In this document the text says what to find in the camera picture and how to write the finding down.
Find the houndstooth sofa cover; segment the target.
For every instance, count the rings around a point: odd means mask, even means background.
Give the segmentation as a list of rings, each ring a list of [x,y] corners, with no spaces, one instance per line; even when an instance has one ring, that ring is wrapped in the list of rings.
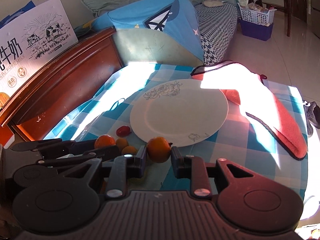
[[[236,4],[225,3],[220,7],[195,6],[200,28],[205,65],[220,62],[225,57],[236,32],[239,9]]]

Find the white milk carton box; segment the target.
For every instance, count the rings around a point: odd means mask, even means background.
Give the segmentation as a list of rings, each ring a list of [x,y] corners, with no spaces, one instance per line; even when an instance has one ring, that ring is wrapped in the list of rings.
[[[61,0],[37,5],[1,28],[1,105],[77,42]]]

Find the white plastic basket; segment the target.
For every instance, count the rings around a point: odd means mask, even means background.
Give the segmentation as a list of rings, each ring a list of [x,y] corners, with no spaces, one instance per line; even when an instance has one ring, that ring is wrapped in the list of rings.
[[[267,9],[263,8],[263,12],[249,9],[249,7],[243,7],[238,3],[238,7],[243,21],[263,25],[268,27],[273,23],[275,8]]]

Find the yellow orange jujube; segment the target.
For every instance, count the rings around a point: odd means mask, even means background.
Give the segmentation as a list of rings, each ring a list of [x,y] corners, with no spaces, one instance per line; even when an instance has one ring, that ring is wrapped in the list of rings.
[[[136,155],[137,152],[138,150],[134,146],[126,146],[121,151],[122,155],[126,155],[126,154]]]

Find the yellow brown jujube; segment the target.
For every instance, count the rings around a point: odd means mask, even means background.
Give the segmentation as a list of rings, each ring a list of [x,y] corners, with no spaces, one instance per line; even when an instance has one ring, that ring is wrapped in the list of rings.
[[[120,152],[129,146],[128,141],[125,138],[119,138],[116,140],[116,146],[119,148]]]

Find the blue storage bin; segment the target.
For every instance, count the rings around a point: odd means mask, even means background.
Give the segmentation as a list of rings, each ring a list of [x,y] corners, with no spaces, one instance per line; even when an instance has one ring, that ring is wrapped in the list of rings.
[[[271,38],[273,24],[269,26],[259,25],[240,20],[241,32],[244,36],[256,38],[261,41],[267,41]]]

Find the orange mandarin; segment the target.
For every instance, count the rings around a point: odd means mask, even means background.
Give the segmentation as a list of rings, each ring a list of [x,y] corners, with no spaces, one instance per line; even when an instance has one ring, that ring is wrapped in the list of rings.
[[[114,137],[108,134],[103,134],[95,140],[94,148],[103,148],[107,146],[113,146],[115,144],[116,140],[114,139]]]
[[[170,157],[171,145],[164,137],[155,137],[148,141],[146,151],[151,161],[164,163]]]

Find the white floral plate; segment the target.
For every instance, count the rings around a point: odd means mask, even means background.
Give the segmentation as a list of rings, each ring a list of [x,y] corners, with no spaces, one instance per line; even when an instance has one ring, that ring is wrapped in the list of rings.
[[[227,114],[228,101],[221,90],[203,88],[200,80],[179,79],[144,92],[133,104],[130,126],[144,142],[164,137],[184,147],[211,137]]]

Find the blue sailboat blanket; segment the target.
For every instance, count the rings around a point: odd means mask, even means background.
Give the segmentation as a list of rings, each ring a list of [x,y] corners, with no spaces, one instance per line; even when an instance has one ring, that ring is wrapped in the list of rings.
[[[197,13],[189,0],[141,0],[106,12],[74,29],[77,37],[109,27],[149,29],[170,36],[179,45],[204,59]]]

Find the blue checkered tablecloth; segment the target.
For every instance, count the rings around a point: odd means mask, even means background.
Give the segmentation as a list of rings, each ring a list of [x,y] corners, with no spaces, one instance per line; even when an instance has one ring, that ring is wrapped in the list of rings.
[[[218,118],[222,103],[199,82],[191,89],[191,71],[166,64],[129,64],[67,114],[47,138],[91,140],[115,136],[117,129],[129,126],[131,146],[164,137],[182,155],[212,163],[226,158],[304,196],[308,160],[293,158],[262,121],[239,105],[228,102],[226,118]]]

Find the red cherry tomato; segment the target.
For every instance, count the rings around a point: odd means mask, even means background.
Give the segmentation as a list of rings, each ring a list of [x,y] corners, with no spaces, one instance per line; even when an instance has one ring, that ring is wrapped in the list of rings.
[[[121,126],[116,130],[116,135],[120,138],[126,137],[131,133],[129,126]]]

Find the red fleece cloth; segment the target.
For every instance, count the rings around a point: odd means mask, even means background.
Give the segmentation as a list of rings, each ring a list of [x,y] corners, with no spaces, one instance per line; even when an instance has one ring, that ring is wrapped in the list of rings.
[[[257,120],[296,160],[307,154],[302,131],[279,99],[263,84],[260,75],[244,65],[225,60],[196,67],[191,78],[204,88],[220,89],[226,98],[240,106],[247,116]]]

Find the grey shoe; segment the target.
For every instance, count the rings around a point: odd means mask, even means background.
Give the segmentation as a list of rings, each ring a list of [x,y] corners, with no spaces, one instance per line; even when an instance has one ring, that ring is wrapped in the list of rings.
[[[303,100],[303,107],[306,117],[306,127],[308,137],[313,135],[313,127],[319,129],[319,106],[315,101],[308,102]]]

